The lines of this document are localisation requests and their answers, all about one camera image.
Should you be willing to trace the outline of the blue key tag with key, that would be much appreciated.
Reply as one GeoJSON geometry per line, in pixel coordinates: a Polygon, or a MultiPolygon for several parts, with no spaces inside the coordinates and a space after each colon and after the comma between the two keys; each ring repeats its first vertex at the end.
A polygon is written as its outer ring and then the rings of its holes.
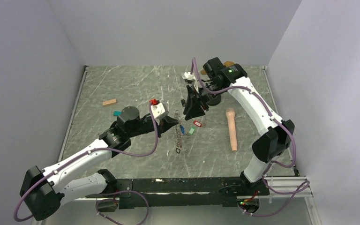
{"type": "Polygon", "coordinates": [[[182,134],[185,134],[185,128],[182,125],[180,125],[180,131],[182,134]]]}

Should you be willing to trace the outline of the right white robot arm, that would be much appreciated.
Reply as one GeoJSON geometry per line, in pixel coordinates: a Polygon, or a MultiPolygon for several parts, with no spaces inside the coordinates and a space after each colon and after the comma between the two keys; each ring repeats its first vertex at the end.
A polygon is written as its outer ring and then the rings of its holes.
{"type": "Polygon", "coordinates": [[[291,168],[295,164],[295,125],[283,120],[266,103],[252,84],[244,68],[236,63],[222,63],[215,57],[203,65],[208,80],[203,81],[192,60],[191,70],[182,78],[187,82],[187,100],[183,114],[185,120],[201,117],[210,106],[220,102],[222,93],[229,93],[252,119],[260,137],[253,143],[253,157],[241,173],[240,190],[251,195],[258,189],[258,181],[271,164],[291,168]]]}

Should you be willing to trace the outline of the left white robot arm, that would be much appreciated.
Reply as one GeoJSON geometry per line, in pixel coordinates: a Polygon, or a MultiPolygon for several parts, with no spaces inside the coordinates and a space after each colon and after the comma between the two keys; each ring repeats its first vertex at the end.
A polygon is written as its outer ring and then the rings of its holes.
{"type": "Polygon", "coordinates": [[[118,154],[134,157],[151,155],[156,150],[161,135],[179,122],[168,115],[168,110],[162,103],[150,105],[149,111],[140,117],[136,107],[125,107],[116,121],[84,149],[44,169],[37,166],[28,169],[20,189],[21,200],[14,212],[15,221],[24,221],[18,217],[22,203],[31,212],[26,220],[34,218],[41,221],[77,198],[95,194],[112,196],[117,189],[117,180],[107,169],[100,169],[86,178],[79,179],[77,176],[118,154]],[[125,151],[131,146],[132,137],[150,132],[155,137],[154,147],[150,152],[137,154],[125,151]]]}

